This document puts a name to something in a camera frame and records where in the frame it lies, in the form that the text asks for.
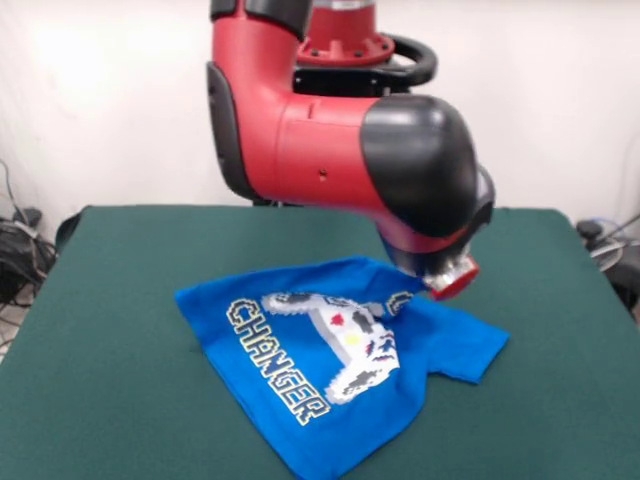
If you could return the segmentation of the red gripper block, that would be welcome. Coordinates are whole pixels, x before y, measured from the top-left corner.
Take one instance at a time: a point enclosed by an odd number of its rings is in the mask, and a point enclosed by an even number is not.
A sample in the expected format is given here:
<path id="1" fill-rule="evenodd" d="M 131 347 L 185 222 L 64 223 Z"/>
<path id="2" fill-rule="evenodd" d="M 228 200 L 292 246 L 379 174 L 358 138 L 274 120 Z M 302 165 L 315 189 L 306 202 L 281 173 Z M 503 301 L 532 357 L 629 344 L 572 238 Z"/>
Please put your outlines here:
<path id="1" fill-rule="evenodd" d="M 478 276 L 479 266 L 471 254 L 447 258 L 434 272 L 423 276 L 429 295 L 436 301 L 451 299 L 460 294 Z"/>

